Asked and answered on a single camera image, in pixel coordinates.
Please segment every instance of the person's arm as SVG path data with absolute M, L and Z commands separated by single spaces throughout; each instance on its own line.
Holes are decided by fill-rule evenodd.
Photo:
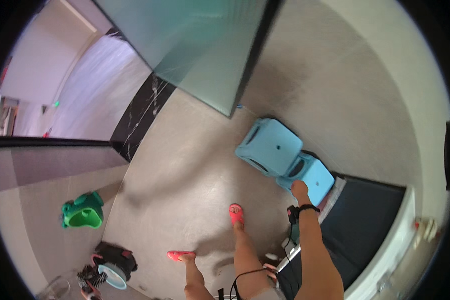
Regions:
M 292 184 L 292 194 L 298 206 L 312 204 L 307 185 L 300 180 Z M 302 286 L 295 300 L 335 300 L 344 298 L 342 278 L 324 243 L 317 214 L 313 209 L 300 212 L 300 248 L 302 258 Z

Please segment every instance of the glass shower door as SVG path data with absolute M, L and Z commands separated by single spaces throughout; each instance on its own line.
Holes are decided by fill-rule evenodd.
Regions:
M 95 0 L 162 79 L 226 116 L 266 0 Z

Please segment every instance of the pink slipper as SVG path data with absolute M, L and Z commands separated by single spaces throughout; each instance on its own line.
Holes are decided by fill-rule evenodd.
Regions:
M 232 207 L 236 207 L 238 209 L 240 209 L 240 211 L 238 213 L 234 213 L 232 212 Z M 232 226 L 235 224 L 235 222 L 240 222 L 243 225 L 245 225 L 245 222 L 243 221 L 243 209 L 240 205 L 234 203 L 231 204 L 230 207 L 228 207 L 228 213 L 230 214 L 230 218 L 232 219 Z
M 168 251 L 166 253 L 166 255 L 171 260 L 174 260 L 176 262 L 182 262 L 182 260 L 179 259 L 180 256 L 187 255 L 187 254 L 192 254 L 192 253 L 194 255 L 197 255 L 197 253 L 195 253 L 194 251 Z

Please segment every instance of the blue plastic stool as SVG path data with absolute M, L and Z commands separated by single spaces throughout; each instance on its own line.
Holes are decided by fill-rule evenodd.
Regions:
M 292 193 L 295 180 L 302 180 L 308 187 L 308 196 L 314 206 L 318 206 L 332 188 L 335 179 L 324 164 L 310 154 L 300 153 L 288 169 L 287 175 L 278 177 L 276 183 Z
M 259 118 L 235 149 L 235 155 L 265 176 L 280 177 L 287 173 L 302 146 L 300 138 L 279 121 Z

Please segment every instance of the gray tile floor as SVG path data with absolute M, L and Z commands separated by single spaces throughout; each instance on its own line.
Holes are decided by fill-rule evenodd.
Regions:
M 259 255 L 278 251 L 293 197 L 234 155 L 256 117 L 232 119 L 176 89 L 144 137 L 118 194 L 103 239 L 133 251 L 129 285 L 149 297 L 185 299 L 185 266 L 169 250 L 195 250 L 210 287 L 233 257 L 228 206 L 239 203 Z
M 150 75 L 150 68 L 125 41 L 102 36 L 80 58 L 58 98 L 41 105 L 21 102 L 14 136 L 108 141 L 125 109 Z
M 138 291 L 185 299 L 185 268 L 168 250 L 196 250 L 210 287 L 233 255 L 234 202 L 260 255 L 280 247 L 294 199 L 234 156 L 257 116 L 285 122 L 330 170 L 414 186 L 420 206 L 420 154 L 401 95 L 366 41 L 323 3 L 284 3 L 241 103 L 227 119 L 177 89 L 145 135 L 104 233 L 134 252 Z

